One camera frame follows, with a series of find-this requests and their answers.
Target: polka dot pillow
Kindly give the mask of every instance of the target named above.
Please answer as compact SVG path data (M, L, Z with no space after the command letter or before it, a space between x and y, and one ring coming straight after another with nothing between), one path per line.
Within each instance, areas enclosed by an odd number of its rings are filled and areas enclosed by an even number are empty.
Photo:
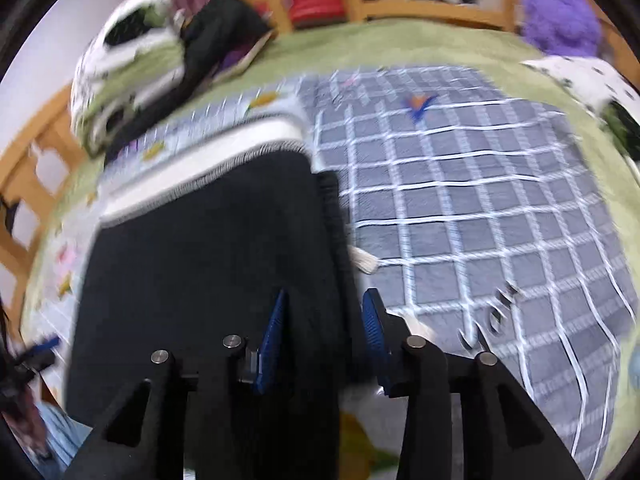
M547 56L522 64L555 79L594 115L599 116L611 101L617 101L640 124L640 96L606 61L597 57Z

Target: gray plaid bedsheet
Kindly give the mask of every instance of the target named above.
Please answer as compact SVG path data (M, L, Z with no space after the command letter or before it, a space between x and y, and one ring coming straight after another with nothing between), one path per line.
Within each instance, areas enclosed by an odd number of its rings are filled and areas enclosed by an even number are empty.
M590 477L638 297L564 115L459 67L337 72L298 91L388 309L448 352L476 354L481 334ZM414 123L406 100L433 93Z

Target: wooden bed frame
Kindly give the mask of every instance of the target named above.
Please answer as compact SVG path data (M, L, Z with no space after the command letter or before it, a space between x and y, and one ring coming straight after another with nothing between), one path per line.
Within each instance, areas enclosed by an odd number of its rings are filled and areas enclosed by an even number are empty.
M246 0L252 4L267 4L271 21L280 34L294 30L282 0ZM350 22L364 22L369 18L413 16L433 18L470 27L495 28L516 31L516 6L519 0L502 0L500 10L482 10L440 2L411 0L343 0ZM600 21L604 35L614 52L615 68L640 88L640 64L625 40L604 13L590 0ZM86 154L70 132L68 102L70 86L53 97L20 131L0 158L0 196L9 204L24 202L38 217L40 227L28 248L16 242L0 225L0 264L15 276L15 290L7 307L11 334L20 339L19 327L22 304L31 266L38 249L40 230L62 194L65 186L52 195L35 174L37 157L31 149L36 144L41 150L55 150L69 171L75 170Z

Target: white wall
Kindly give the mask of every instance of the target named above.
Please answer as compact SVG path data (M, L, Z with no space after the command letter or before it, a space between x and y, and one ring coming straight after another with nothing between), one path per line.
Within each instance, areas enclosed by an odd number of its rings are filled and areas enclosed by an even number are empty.
M122 0L58 0L33 29L0 82L0 156L39 108L73 78L76 62ZM55 188L65 175L60 160L46 156L38 176ZM15 237L28 242L34 215L20 208ZM9 302L13 277L0 265L0 295Z

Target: purple stuffed animal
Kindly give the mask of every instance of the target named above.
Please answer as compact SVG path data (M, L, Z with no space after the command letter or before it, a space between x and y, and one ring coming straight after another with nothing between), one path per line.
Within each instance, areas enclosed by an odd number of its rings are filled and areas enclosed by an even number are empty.
M522 0L528 43L550 56L596 56L600 23L586 0Z

